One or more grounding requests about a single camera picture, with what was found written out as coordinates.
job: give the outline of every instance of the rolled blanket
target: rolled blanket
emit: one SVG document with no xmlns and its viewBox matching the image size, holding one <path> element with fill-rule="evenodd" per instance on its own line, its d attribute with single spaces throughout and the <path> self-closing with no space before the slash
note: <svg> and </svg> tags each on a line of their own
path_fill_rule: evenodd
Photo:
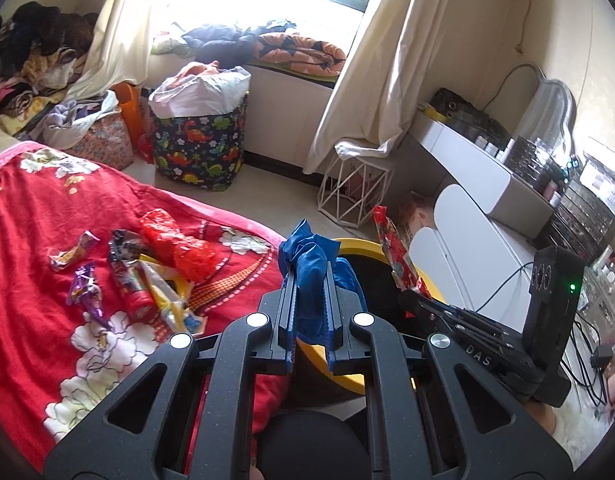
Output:
<svg viewBox="0 0 615 480">
<path fill-rule="evenodd" d="M 254 57 L 302 74 L 340 75 L 347 55 L 336 45 L 297 34 L 270 32 L 258 37 Z"/>
</svg>

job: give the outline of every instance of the floral bedspread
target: floral bedspread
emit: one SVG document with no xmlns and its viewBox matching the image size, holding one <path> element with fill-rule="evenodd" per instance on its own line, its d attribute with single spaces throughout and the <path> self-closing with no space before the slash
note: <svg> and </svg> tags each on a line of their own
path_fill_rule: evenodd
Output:
<svg viewBox="0 0 615 480">
<path fill-rule="evenodd" d="M 207 317 L 207 335 L 255 311 L 263 294 L 280 287 L 281 238 L 255 222 L 34 142 L 0 156 L 0 423 L 38 470 L 54 443 L 170 335 L 161 320 L 132 322 L 106 263 L 111 230 L 139 231 L 138 220 L 157 207 L 222 257 L 190 300 Z M 85 230 L 101 238 L 90 259 L 109 331 L 65 305 L 74 268 L 49 266 L 48 251 L 71 248 Z M 257 377 L 254 433 L 286 388 L 286 378 Z"/>
</svg>

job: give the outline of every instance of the baseboard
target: baseboard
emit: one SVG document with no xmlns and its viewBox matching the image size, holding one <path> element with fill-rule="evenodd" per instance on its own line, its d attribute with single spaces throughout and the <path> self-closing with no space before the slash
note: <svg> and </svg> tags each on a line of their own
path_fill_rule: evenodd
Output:
<svg viewBox="0 0 615 480">
<path fill-rule="evenodd" d="M 287 178 L 298 180 L 310 186 L 320 187 L 323 181 L 323 175 L 321 173 L 306 175 L 299 166 L 295 166 L 289 162 L 283 162 L 282 160 L 276 160 L 276 158 L 271 158 L 271 156 L 260 155 L 259 153 L 246 151 L 244 162 L 248 166 L 286 176 Z"/>
</svg>

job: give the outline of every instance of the white flower print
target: white flower print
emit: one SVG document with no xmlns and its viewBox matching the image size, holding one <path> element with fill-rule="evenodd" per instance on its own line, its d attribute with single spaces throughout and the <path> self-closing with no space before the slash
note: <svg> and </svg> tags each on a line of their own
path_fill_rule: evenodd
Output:
<svg viewBox="0 0 615 480">
<path fill-rule="evenodd" d="M 224 233 L 219 241 L 237 254 L 245 254 L 247 251 L 254 251 L 256 254 L 265 254 L 271 248 L 269 243 L 257 236 L 243 233 L 231 227 L 222 226 L 221 229 L 223 229 Z"/>
<path fill-rule="evenodd" d="M 89 160 L 57 152 L 52 148 L 41 148 L 34 153 L 25 152 L 22 156 L 21 169 L 28 173 L 36 173 L 43 168 L 56 168 L 57 178 L 63 178 L 66 174 L 90 174 L 100 168 L 98 164 Z"/>
<path fill-rule="evenodd" d="M 158 347 L 153 327 L 130 325 L 123 311 L 111 317 L 111 331 L 87 312 L 83 317 L 85 325 L 78 326 L 71 338 L 72 345 L 83 352 L 76 362 L 76 375 L 61 383 L 62 400 L 45 408 L 45 428 L 57 442 Z"/>
</svg>

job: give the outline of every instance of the dinosaur print laundry basket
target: dinosaur print laundry basket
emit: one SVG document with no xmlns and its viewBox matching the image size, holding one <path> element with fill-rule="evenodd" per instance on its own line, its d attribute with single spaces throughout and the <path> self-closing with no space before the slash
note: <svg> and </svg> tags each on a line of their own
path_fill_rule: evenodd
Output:
<svg viewBox="0 0 615 480">
<path fill-rule="evenodd" d="M 159 119 L 151 114 L 159 173 L 213 191 L 227 189 L 242 165 L 247 98 L 223 115 Z"/>
</svg>

